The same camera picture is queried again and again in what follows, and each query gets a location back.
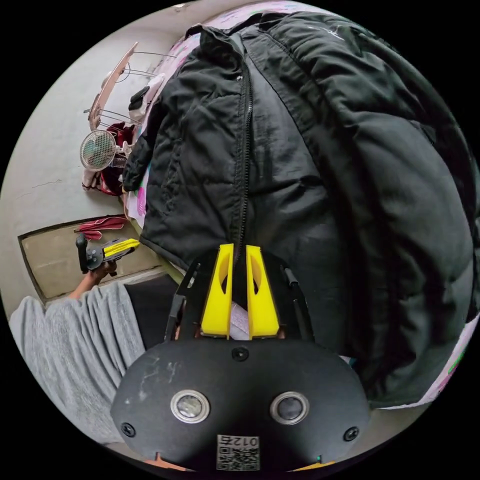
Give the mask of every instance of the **screw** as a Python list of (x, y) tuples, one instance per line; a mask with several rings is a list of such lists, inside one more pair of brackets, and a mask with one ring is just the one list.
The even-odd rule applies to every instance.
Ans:
[(249, 351), (244, 346), (238, 346), (231, 351), (231, 357), (236, 362), (244, 362), (249, 357)]
[(343, 439), (346, 442), (351, 442), (352, 440), (355, 440), (359, 436), (359, 433), (360, 433), (360, 430), (356, 426), (353, 426), (344, 433)]
[(129, 423), (122, 423), (120, 430), (126, 437), (132, 438), (136, 434), (135, 429)]

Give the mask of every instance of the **bed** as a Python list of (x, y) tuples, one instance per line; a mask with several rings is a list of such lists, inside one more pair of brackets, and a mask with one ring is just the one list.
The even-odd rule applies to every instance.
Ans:
[[(332, 12), (327, 12), (321, 8), (317, 8), (311, 5), (306, 5), (304, 3), (294, 2), (294, 1), (264, 1), (259, 3), (252, 3), (239, 7), (235, 10), (229, 12), (224, 12), (211, 20), (204, 23), (206, 26), (216, 27), (220, 29), (229, 29), (237, 25), (240, 22), (247, 20), (251, 15), (259, 13), (262, 11), (275, 11), (282, 13), (293, 13), (298, 11), (310, 11), (310, 12), (323, 12), (330, 15), (335, 15)], [(172, 74), (183, 64), (190, 52), (199, 45), (200, 34), (193, 35), (192, 37), (187, 38), (186, 40), (180, 39), (169, 51), (169, 57), (161, 62), (157, 70), (154, 72), (157, 76), (164, 75), (164, 81), (162, 86), (158, 89), (155, 96), (153, 97), (153, 102), (158, 98), (159, 94), (162, 91), (162, 87), (166, 84), (167, 80), (172, 76)], [(136, 138), (141, 135), (142, 130), (145, 128), (148, 122), (147, 111), (142, 125), (136, 129)], [(145, 204), (146, 204), (146, 192), (147, 185), (149, 180), (149, 168), (147, 168), (146, 173), (143, 177), (141, 186), (135, 192), (129, 192), (124, 201), (125, 212), (128, 214), (130, 219), (138, 231), (141, 233), (142, 228), (145, 222)], [(167, 273), (173, 277), (178, 283), (180, 283), (184, 272), (177, 270), (173, 265), (169, 264), (165, 259), (162, 259), (162, 264), (165, 265), (165, 270)], [(470, 338), (473, 335), (475, 327), (478, 323), (479, 317), (477, 316), (473, 321), (468, 323), (460, 336), (460, 339), (453, 350), (450, 359), (447, 364), (444, 366), (441, 374), (438, 376), (437, 380), (426, 392), (423, 398), (415, 403), (410, 405), (400, 405), (397, 407), (392, 407), (395, 409), (401, 409), (406, 407), (416, 407), (432, 402), (439, 393), (444, 389), (445, 385), (449, 381), (452, 373), (457, 368), (460, 359), (463, 356), (463, 353), (469, 343)], [(238, 325), (241, 330), (245, 329), (246, 318), (245, 315), (242, 315), (235, 318), (235, 309), (232, 312), (232, 325)], [(352, 363), (352, 360), (349, 358), (344, 358), (345, 361)]]

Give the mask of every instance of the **white wall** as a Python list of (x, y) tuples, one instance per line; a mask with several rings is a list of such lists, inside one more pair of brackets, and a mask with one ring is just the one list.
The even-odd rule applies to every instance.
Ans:
[[(90, 108), (105, 76), (135, 42), (139, 42), (139, 52), (164, 54), (177, 39), (153, 28), (128, 26), (119, 30), (71, 65), (31, 115), (11, 156), (0, 193), (0, 291), (7, 315), (23, 297), (36, 296), (22, 259), (19, 235), (122, 212), (116, 198), (82, 190), (79, 148), (90, 132), (83, 111)], [(130, 66), (147, 70), (159, 61), (158, 55), (137, 54)], [(115, 86), (105, 108), (127, 114), (130, 97), (148, 80), (130, 75)]]

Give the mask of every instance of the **electric fan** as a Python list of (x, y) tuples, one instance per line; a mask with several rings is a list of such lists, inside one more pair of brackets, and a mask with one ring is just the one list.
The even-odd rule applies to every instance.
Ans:
[(107, 167), (124, 167), (131, 146), (126, 142), (120, 147), (107, 130), (90, 132), (80, 146), (80, 161), (90, 172), (100, 172)]

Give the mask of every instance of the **human hand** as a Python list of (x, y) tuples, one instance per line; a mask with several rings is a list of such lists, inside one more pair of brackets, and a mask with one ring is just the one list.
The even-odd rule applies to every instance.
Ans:
[(98, 268), (89, 272), (96, 283), (100, 283), (108, 274), (112, 274), (117, 270), (116, 261), (107, 261), (102, 263)]

